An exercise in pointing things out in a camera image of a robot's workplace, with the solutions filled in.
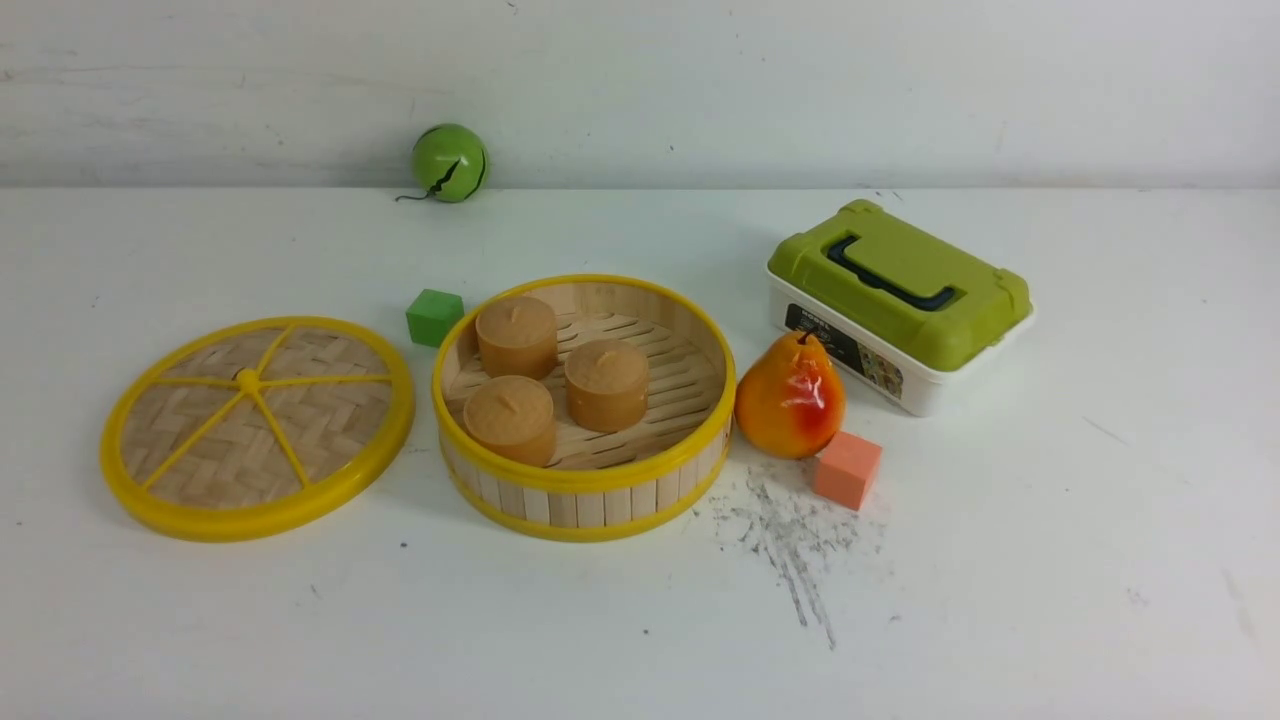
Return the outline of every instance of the label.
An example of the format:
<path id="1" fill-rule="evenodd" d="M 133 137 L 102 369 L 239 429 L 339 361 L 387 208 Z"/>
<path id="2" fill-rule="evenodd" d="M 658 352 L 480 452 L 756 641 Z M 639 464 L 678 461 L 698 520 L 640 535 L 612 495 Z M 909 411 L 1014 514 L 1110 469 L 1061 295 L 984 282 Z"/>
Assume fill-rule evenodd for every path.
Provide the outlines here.
<path id="1" fill-rule="evenodd" d="M 813 337 L 818 338 L 827 348 L 827 355 L 831 355 L 832 360 L 867 378 L 890 396 L 902 398 L 902 370 L 899 370 L 897 365 L 883 356 L 859 345 L 844 331 L 832 327 L 831 323 L 795 302 L 787 304 L 787 316 L 783 324 L 792 331 L 812 332 Z"/>

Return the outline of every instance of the white table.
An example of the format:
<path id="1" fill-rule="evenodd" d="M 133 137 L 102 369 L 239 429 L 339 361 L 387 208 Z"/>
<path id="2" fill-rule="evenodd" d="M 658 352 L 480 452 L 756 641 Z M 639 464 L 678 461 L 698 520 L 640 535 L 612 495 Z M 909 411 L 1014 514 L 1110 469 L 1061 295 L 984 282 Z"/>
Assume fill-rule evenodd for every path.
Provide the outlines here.
<path id="1" fill-rule="evenodd" d="M 0 716 L 1280 714 L 1280 192 L 396 195 L 0 191 Z M 419 290 L 643 277 L 741 373 L 778 334 L 768 254 L 858 196 L 1019 272 L 1039 311 L 936 418 L 846 378 L 846 429 L 884 447 L 863 512 L 741 438 L 691 512 L 613 543 L 511 533 L 447 480 Z M 401 347 L 406 450 L 282 536 L 142 529 L 97 466 L 111 404 L 278 314 Z"/>

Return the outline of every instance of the fake pear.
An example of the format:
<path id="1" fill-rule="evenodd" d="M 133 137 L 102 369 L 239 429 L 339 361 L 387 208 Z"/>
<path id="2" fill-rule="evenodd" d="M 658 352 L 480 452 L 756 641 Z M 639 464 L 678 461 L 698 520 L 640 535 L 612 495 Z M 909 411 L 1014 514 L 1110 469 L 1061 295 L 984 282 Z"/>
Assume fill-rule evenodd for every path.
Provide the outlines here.
<path id="1" fill-rule="evenodd" d="M 780 337 L 739 382 L 733 418 L 763 452 L 817 455 L 845 420 L 845 386 L 827 348 L 812 332 Z"/>

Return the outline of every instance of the white plastic container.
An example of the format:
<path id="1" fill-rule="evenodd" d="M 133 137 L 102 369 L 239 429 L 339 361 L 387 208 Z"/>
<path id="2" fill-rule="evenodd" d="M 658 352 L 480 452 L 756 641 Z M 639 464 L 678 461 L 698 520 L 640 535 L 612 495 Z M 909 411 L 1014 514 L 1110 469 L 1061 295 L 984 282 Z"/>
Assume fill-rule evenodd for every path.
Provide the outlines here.
<path id="1" fill-rule="evenodd" d="M 849 374 L 876 388 L 913 415 L 933 415 L 974 389 L 977 375 L 993 374 L 1001 351 L 1036 319 L 1036 306 L 998 341 L 984 347 L 957 370 L 941 373 L 884 342 L 858 323 L 836 313 L 768 268 L 769 319 L 783 331 L 813 329 L 832 360 Z"/>

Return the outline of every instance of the candle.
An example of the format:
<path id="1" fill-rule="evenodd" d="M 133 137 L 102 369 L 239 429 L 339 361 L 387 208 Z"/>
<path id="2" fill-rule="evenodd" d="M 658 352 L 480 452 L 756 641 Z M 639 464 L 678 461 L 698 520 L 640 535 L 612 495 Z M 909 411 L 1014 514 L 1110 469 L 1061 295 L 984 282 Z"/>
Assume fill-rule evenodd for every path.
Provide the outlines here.
<path id="1" fill-rule="evenodd" d="M 490 378 L 540 380 L 556 369 L 556 311 L 536 297 L 499 300 L 476 318 L 480 364 Z"/>
<path id="2" fill-rule="evenodd" d="M 543 468 L 556 455 L 552 393 L 524 375 L 480 386 L 462 406 L 462 424 L 472 439 L 516 462 Z"/>
<path id="3" fill-rule="evenodd" d="M 616 433 L 649 409 L 649 359 L 621 340 L 595 340 L 576 347 L 564 361 L 568 414 L 579 425 Z"/>

